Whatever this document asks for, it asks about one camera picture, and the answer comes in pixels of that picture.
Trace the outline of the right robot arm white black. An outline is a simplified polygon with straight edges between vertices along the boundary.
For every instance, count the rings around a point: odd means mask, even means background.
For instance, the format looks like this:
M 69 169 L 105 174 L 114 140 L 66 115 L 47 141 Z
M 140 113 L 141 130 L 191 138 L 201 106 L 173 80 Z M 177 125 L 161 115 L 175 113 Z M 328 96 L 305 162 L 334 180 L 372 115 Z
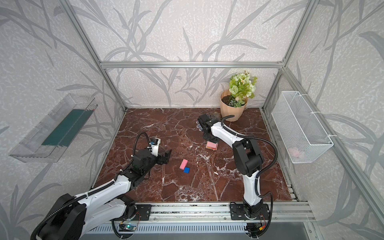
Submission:
M 221 140 L 230 146 L 233 150 L 236 168 L 243 175 L 243 202 L 230 204 L 231 219 L 269 221 L 272 218 L 273 196 L 271 196 L 269 205 L 263 202 L 263 198 L 272 193 L 261 194 L 260 178 L 262 173 L 276 163 L 278 159 L 277 148 L 266 139 L 242 135 L 226 126 L 225 120 L 232 117 L 233 115 L 222 119 L 211 119 L 206 114 L 198 117 L 200 129 L 204 132 L 203 138 L 215 144 Z M 266 167 L 263 167 L 265 159 L 259 147 L 259 141 L 269 144 L 275 151 L 273 161 Z

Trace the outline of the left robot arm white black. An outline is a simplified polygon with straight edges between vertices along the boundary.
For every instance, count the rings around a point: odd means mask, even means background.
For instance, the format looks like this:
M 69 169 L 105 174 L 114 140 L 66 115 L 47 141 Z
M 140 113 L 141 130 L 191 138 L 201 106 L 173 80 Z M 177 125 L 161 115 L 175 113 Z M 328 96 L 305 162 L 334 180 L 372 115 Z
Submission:
M 145 138 L 148 145 L 140 151 L 134 150 L 131 162 L 109 182 L 76 196 L 59 197 L 33 230 L 31 239 L 78 240 L 106 221 L 133 219 L 137 208 L 126 193 L 146 180 L 155 165 L 168 164 L 172 153 L 171 150 L 159 153 L 159 138 Z

